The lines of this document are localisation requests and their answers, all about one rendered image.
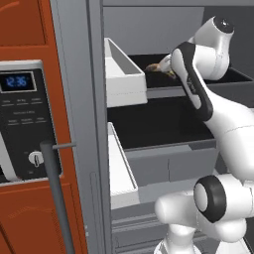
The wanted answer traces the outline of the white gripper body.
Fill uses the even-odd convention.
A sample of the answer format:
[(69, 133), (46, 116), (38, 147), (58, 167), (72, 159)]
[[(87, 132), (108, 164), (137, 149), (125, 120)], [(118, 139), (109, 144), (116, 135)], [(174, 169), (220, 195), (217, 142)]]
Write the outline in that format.
[(172, 55), (168, 54), (159, 62), (159, 70), (161, 72), (170, 72), (172, 70), (171, 58)]

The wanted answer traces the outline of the brown-spotted yellow banana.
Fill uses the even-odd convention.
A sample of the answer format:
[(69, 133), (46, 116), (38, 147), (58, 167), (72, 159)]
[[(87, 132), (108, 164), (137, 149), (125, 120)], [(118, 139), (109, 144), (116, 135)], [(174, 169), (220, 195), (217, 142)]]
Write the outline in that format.
[(176, 78), (176, 75), (169, 64), (151, 63), (146, 66), (145, 71), (162, 72), (172, 79)]

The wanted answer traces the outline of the wide black fridge shelf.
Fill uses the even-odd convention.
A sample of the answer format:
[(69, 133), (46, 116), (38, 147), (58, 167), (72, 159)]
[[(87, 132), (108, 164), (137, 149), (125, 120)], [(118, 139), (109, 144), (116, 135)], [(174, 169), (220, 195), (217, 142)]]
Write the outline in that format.
[(190, 145), (214, 148), (215, 140), (186, 97), (150, 99), (146, 104), (107, 109), (124, 150)]

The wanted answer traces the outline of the grey fridge door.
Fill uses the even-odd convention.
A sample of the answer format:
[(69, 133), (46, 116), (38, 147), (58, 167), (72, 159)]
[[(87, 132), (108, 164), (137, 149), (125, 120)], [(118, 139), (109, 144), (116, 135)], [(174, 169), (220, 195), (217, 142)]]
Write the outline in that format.
[(102, 0), (51, 0), (88, 254), (112, 254)]

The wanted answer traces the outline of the grey fridge drawer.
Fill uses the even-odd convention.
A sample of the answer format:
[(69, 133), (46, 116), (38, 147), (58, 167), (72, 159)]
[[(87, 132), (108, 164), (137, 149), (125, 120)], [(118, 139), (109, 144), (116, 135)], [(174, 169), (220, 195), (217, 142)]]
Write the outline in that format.
[(168, 158), (129, 158), (131, 170), (139, 187), (166, 182), (169, 179)]
[(185, 181), (211, 175), (218, 157), (214, 148), (191, 150), (169, 158), (169, 181)]

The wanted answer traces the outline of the small white door bin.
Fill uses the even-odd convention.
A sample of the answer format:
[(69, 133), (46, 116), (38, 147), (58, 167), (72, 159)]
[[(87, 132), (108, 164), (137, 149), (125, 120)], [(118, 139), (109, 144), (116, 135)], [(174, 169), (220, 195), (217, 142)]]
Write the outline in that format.
[(104, 39), (107, 107), (145, 104), (144, 72), (109, 38)]

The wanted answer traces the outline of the large white door bin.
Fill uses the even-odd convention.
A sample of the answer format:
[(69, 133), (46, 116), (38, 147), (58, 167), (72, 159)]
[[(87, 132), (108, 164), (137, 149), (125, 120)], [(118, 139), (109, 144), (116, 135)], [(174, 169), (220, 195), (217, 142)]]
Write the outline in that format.
[(112, 122), (108, 123), (108, 159), (111, 208), (138, 204), (138, 185)]

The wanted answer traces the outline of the white oven knob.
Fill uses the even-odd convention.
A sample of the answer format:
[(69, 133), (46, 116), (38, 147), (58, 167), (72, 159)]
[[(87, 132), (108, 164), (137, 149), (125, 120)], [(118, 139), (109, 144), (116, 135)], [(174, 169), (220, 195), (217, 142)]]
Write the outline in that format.
[(44, 162), (43, 154), (40, 151), (32, 152), (28, 159), (36, 168)]

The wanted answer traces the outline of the orange cabinet column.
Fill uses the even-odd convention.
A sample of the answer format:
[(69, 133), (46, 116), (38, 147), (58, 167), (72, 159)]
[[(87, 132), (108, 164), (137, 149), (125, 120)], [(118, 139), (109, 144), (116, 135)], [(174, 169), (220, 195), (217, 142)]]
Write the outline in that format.
[[(50, 0), (0, 0), (0, 61), (40, 60), (75, 254), (87, 254)], [(66, 254), (49, 180), (0, 184), (0, 254)]]

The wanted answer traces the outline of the black wall oven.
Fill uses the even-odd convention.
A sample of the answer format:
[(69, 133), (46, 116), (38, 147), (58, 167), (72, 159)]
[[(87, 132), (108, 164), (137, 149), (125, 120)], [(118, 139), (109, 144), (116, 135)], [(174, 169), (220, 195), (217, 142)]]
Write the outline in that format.
[(43, 62), (0, 61), (0, 184), (45, 178), (28, 159), (43, 141), (57, 141)]

